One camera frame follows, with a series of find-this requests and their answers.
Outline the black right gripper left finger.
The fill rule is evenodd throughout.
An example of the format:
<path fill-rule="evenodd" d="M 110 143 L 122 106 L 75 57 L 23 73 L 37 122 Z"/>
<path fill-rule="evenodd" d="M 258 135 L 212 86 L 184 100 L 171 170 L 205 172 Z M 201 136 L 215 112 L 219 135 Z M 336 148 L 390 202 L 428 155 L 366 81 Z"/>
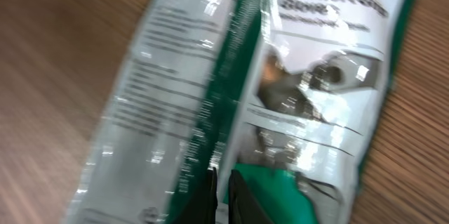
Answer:
<path fill-rule="evenodd" d="M 217 210 L 217 169 L 208 169 L 185 208 L 173 224 L 215 224 Z"/>

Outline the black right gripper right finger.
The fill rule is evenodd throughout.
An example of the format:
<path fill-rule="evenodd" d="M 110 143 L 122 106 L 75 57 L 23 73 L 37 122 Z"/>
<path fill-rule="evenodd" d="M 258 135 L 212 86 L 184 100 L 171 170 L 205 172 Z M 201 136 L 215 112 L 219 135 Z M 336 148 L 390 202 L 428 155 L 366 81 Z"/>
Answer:
<path fill-rule="evenodd" d="M 273 224 L 237 170 L 229 177 L 228 202 L 229 224 Z"/>

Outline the green glove package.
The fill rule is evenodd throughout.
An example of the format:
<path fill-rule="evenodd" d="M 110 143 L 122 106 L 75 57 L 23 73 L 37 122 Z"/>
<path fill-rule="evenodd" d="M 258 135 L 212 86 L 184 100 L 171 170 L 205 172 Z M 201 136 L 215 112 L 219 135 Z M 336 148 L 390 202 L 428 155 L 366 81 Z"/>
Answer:
<path fill-rule="evenodd" d="M 68 224 L 173 223 L 217 169 L 273 223 L 347 224 L 414 0 L 152 0 Z"/>

